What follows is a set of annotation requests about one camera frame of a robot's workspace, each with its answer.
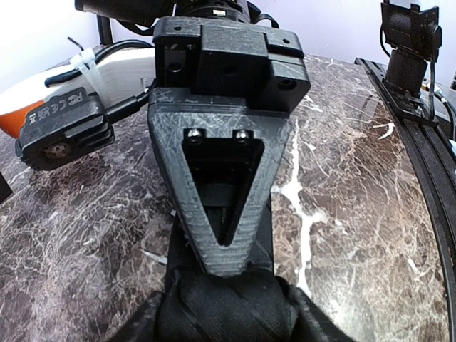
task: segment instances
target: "black fabric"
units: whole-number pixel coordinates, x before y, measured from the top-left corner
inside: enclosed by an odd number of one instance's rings
[[[297,318],[267,271],[229,279],[176,271],[157,318],[157,340],[288,342]]]
[[[0,172],[0,204],[5,202],[12,193],[11,188]]]
[[[176,271],[110,342],[355,342],[284,279]]]
[[[109,342],[153,342],[162,293],[154,292]]]

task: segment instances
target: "black cable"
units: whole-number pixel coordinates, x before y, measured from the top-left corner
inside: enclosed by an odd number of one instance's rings
[[[380,26],[380,45],[382,46],[383,51],[386,55],[391,58],[391,54],[386,50],[385,43],[383,43],[383,24]]]
[[[259,23],[260,21],[262,20],[269,20],[271,22],[271,27],[273,29],[280,29],[279,27],[279,23],[272,17],[270,16],[269,14],[265,14],[265,13],[261,13],[259,14],[254,20],[253,20],[253,24],[257,24]]]
[[[71,43],[73,43],[74,45],[76,45],[77,47],[79,47],[81,49],[81,51],[84,51],[84,48],[82,45],[80,45],[77,41],[75,41],[74,39],[72,39],[71,37],[66,37]]]
[[[152,47],[153,46],[146,41],[139,41],[139,40],[135,40],[135,39],[128,40],[128,41],[120,41],[113,45],[106,46],[103,50],[96,53],[95,63],[99,64],[103,59],[105,59],[109,55],[112,55],[113,53],[126,49],[126,48],[152,48]],[[71,81],[80,75],[81,75],[81,72],[79,70],[74,69],[72,71],[67,71],[66,73],[62,73],[60,75],[51,76],[51,77],[47,78],[44,81],[44,85],[49,88],[50,86],[52,86],[54,84]]]
[[[132,96],[131,98],[110,107],[106,111],[109,123],[111,125],[118,123],[138,112],[144,105],[147,105],[149,102],[149,93],[152,88],[153,85],[146,92],[141,93],[138,96]]]
[[[435,95],[435,61],[434,56],[430,59],[430,87],[429,87],[429,108],[430,108],[430,117],[429,120],[432,122],[435,118],[435,104],[434,104],[434,95]]]
[[[448,112],[451,124],[450,139],[456,141],[456,109],[443,95],[435,94],[435,97],[442,102]]]
[[[118,20],[118,23],[120,25],[122,25],[124,28],[126,28],[127,30],[132,31],[133,33],[139,34],[140,36],[148,37],[148,36],[154,35],[155,25],[149,29],[147,28],[145,30],[142,30],[139,27],[137,27],[135,24],[127,23],[126,21]]]

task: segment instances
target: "marble countertop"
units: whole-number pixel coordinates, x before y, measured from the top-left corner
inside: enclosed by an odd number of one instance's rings
[[[360,66],[308,57],[312,89],[273,188],[276,272],[357,341],[448,341],[428,210]],[[116,143],[34,172],[0,134],[0,340],[104,341],[161,289],[172,205],[145,113]]]

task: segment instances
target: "black metal rail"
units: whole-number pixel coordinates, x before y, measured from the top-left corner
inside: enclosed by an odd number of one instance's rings
[[[437,126],[430,127],[400,118],[385,95],[385,70],[382,65],[357,59],[364,66],[373,85],[393,115],[418,181],[423,191],[440,253],[447,295],[450,341],[456,341],[456,158],[446,134]]]

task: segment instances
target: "white wall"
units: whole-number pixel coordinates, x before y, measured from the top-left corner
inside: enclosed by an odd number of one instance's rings
[[[306,53],[352,63],[356,57],[388,64],[380,47],[381,0],[252,0],[281,28],[299,35]],[[437,81],[449,86],[456,72],[456,0],[426,0],[440,5],[444,41]],[[114,39],[141,38],[113,21]]]
[[[96,17],[74,9],[74,0],[7,1],[0,10],[0,92],[98,44]]]

